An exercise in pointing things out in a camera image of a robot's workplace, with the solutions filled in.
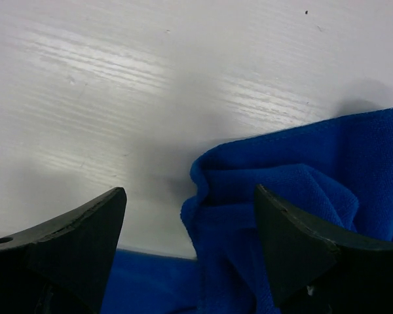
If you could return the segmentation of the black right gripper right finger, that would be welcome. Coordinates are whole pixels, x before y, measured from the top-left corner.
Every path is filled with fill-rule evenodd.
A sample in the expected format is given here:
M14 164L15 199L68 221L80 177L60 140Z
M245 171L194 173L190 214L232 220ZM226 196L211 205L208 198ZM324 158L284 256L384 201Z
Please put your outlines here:
M303 211L259 185L254 212L281 313L393 313L393 243Z

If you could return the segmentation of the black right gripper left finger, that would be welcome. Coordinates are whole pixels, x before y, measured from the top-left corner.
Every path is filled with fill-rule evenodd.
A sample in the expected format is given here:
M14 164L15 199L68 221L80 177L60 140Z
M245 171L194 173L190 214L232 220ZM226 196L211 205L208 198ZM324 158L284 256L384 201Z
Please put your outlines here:
M0 313L99 313L126 209L113 188L0 238Z

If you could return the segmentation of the blue towel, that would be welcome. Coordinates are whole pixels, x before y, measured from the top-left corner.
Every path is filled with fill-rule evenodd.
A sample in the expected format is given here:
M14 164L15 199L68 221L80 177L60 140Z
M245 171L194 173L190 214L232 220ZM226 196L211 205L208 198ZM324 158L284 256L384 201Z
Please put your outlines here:
M393 109L225 143L194 161L181 208L196 259L118 251L103 313L276 313L255 229L257 185L393 242Z

